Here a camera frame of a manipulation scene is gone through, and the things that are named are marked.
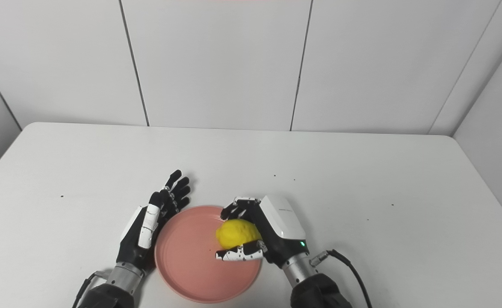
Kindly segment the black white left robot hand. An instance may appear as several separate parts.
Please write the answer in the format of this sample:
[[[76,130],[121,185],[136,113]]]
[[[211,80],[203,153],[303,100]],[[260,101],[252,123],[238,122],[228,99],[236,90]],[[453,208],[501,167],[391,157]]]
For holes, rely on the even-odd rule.
[[[131,264],[144,273],[151,271],[158,235],[190,203],[190,192],[190,179],[183,177],[181,170],[171,173],[164,187],[131,216],[121,236],[116,263]]]

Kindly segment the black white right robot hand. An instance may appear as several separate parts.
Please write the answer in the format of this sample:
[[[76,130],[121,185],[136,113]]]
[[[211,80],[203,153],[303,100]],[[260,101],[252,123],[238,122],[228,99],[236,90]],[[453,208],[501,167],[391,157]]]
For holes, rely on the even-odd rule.
[[[236,219],[249,222],[257,229],[260,238],[245,239],[241,244],[218,250],[215,255],[218,260],[254,261],[265,258],[282,268],[289,264],[290,258],[309,253],[306,233],[292,206],[280,195],[235,198],[222,209],[220,218],[224,222]]]

